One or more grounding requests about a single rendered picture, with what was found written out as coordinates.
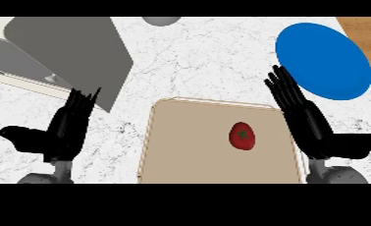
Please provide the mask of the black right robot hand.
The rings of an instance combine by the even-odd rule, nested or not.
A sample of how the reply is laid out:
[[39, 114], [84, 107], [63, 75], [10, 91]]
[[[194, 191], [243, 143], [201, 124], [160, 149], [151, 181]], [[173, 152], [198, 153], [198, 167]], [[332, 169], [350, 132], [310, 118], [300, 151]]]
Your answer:
[[316, 104], [304, 97], [284, 67], [272, 66], [263, 80], [282, 111], [300, 151], [310, 159], [362, 159], [371, 153], [371, 134], [335, 134]]

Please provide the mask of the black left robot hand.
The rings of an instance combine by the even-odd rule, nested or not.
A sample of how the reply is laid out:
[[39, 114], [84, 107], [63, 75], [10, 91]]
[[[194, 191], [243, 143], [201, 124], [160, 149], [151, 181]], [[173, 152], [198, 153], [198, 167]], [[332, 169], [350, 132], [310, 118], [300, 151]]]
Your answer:
[[11, 142], [17, 151], [39, 153], [44, 162], [70, 161], [84, 145], [97, 93], [84, 95], [73, 88], [64, 105], [56, 110], [45, 131], [7, 126], [0, 130], [0, 137]]

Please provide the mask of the red tomato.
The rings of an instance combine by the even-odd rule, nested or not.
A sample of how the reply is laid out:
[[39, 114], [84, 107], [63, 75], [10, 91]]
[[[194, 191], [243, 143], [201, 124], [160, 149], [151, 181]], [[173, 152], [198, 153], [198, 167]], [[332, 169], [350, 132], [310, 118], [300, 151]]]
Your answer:
[[229, 131], [231, 146], [241, 150], [251, 150], [254, 146], [254, 133], [248, 125], [237, 122]]

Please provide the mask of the beige tray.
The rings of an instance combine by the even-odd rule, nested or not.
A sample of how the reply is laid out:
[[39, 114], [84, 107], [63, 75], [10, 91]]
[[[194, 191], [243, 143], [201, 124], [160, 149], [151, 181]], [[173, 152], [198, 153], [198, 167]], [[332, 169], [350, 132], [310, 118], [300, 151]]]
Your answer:
[[[251, 150], [229, 143], [237, 122], [253, 130]], [[194, 98], [156, 101], [138, 164], [142, 184], [301, 184], [301, 170], [301, 155], [278, 109]]]

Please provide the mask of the blue plate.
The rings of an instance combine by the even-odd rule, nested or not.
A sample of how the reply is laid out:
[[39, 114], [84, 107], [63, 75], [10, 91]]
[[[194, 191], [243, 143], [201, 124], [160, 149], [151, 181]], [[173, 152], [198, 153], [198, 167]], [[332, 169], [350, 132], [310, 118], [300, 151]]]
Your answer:
[[332, 100], [359, 97], [371, 85], [371, 65], [354, 42], [332, 28], [297, 23], [275, 40], [275, 54], [298, 86]]

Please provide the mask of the grey sink basin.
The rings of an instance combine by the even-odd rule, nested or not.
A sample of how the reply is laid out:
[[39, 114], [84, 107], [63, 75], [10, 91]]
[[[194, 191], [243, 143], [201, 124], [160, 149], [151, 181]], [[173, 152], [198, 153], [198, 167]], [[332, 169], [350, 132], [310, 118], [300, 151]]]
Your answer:
[[38, 81], [41, 83], [70, 88], [70, 84], [59, 77], [51, 81], [48, 68], [7, 40], [0, 39], [0, 71], [6, 74]]

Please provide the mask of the large flat grey door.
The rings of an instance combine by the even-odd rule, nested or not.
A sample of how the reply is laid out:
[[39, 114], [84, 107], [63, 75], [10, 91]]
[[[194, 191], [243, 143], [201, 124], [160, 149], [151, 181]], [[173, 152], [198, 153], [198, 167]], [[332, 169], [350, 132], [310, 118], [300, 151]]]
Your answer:
[[95, 94], [95, 107], [109, 111], [134, 64], [113, 21], [107, 17], [0, 17], [0, 39], [61, 78], [70, 88], [0, 71], [0, 83], [60, 99], [75, 88]]

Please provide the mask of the brown wooden board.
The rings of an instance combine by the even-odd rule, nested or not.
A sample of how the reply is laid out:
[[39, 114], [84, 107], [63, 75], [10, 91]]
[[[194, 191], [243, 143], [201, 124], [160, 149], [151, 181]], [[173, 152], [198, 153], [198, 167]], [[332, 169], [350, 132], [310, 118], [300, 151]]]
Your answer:
[[337, 17], [335, 19], [371, 62], [371, 17]]

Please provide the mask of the grey round object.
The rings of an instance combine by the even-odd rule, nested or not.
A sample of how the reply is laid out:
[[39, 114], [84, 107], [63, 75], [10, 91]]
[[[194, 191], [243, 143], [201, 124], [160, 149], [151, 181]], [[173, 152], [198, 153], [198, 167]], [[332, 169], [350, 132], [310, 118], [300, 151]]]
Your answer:
[[179, 17], [144, 17], [142, 20], [156, 27], [165, 27], [178, 22]]

